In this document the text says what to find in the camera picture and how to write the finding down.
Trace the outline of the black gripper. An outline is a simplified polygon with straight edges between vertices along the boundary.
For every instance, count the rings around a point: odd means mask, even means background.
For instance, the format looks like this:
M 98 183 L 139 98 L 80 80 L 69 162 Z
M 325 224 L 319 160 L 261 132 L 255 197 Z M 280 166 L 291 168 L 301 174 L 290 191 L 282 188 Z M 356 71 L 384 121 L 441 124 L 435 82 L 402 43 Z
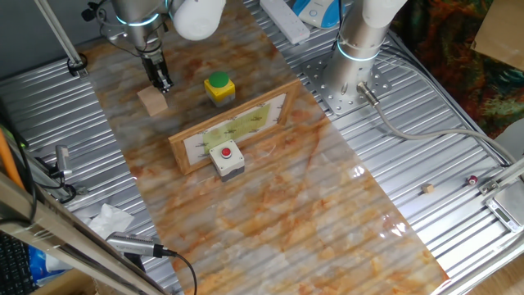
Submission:
M 165 66 L 165 59 L 161 48 L 151 51 L 141 51 L 140 57 L 144 68 L 148 72 L 151 83 L 162 93 L 168 93 L 171 88 L 171 79 Z

